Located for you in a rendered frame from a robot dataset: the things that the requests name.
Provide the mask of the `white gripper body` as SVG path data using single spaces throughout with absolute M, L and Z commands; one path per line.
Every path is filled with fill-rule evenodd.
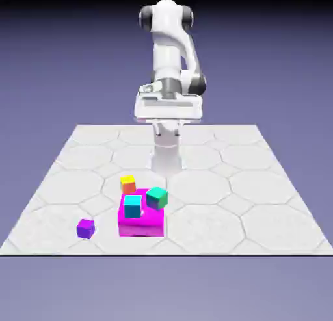
M 160 92 L 138 93 L 134 116 L 138 120 L 201 120 L 203 99 L 201 96 L 181 95 L 175 99 L 163 99 Z

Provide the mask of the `small yellow cube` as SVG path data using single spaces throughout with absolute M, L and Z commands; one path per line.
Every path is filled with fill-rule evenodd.
M 120 177 L 120 187 L 123 194 L 131 194 L 136 192 L 136 180 L 132 175 Z

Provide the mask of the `small green cube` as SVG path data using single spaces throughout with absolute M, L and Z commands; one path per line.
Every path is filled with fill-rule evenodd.
M 167 190 L 153 187 L 146 192 L 146 204 L 155 210 L 161 210 L 168 204 Z

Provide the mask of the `small cyan cube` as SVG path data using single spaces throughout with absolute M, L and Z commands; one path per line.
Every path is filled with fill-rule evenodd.
M 124 196 L 124 217 L 125 218 L 140 218 L 141 217 L 141 202 L 142 196 L 136 194 L 128 194 Z

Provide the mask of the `small purple cube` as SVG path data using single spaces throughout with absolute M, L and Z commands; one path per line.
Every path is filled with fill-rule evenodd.
M 79 238 L 90 240 L 95 232 L 95 223 L 93 220 L 80 219 L 76 227 L 77 236 Z

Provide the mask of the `large magenta box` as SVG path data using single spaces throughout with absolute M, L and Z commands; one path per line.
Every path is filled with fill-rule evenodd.
M 163 237 L 164 236 L 164 208 L 155 210 L 146 204 L 148 188 L 138 188 L 132 195 L 141 196 L 141 217 L 125 218 L 124 198 L 122 194 L 118 208 L 118 232 L 121 237 Z

